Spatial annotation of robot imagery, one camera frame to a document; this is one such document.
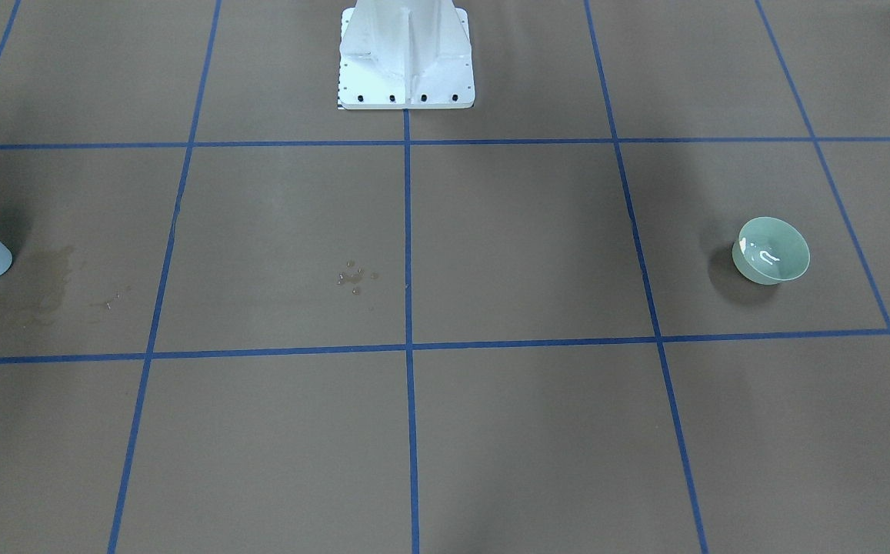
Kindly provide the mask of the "mint green bowl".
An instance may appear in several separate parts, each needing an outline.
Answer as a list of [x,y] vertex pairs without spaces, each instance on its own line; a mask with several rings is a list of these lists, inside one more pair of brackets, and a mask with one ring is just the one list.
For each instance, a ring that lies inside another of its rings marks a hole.
[[762,216],[747,221],[731,246],[739,274],[762,286],[775,286],[802,277],[809,269],[808,243],[793,225]]

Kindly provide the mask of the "white metal pedestal base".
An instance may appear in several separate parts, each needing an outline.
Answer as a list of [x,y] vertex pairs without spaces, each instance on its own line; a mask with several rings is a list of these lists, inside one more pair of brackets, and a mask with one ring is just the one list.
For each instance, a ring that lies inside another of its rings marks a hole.
[[452,1],[357,1],[342,11],[337,105],[446,110],[475,104],[472,30]]

